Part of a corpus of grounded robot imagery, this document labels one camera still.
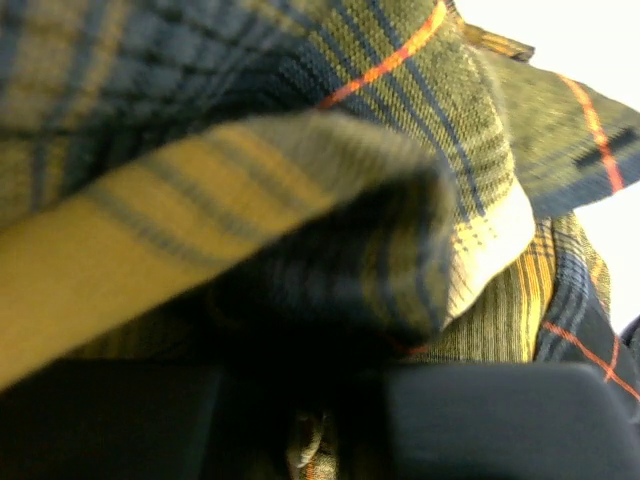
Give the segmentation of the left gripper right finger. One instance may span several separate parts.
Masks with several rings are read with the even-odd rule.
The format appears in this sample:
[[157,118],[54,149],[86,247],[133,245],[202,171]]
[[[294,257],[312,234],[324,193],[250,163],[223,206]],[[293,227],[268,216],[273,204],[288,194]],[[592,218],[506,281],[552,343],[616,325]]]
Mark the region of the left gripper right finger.
[[404,366],[351,418],[354,479],[639,476],[639,436],[588,366]]

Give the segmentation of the yellow plaid shirt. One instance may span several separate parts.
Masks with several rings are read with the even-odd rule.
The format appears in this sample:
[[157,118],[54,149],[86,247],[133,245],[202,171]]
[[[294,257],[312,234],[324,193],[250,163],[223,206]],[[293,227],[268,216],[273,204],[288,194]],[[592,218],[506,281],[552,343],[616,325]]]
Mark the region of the yellow plaid shirt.
[[1,394],[63,362],[214,367],[354,479],[404,366],[579,365],[639,436],[639,329],[580,207],[639,115],[451,1],[5,1]]

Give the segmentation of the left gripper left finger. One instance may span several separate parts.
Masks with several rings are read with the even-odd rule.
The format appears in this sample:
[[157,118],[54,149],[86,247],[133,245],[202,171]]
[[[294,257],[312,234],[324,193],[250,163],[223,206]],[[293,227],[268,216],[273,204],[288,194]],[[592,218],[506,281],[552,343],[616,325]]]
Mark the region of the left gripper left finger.
[[275,399],[214,367],[63,362],[1,394],[4,479],[286,479]]

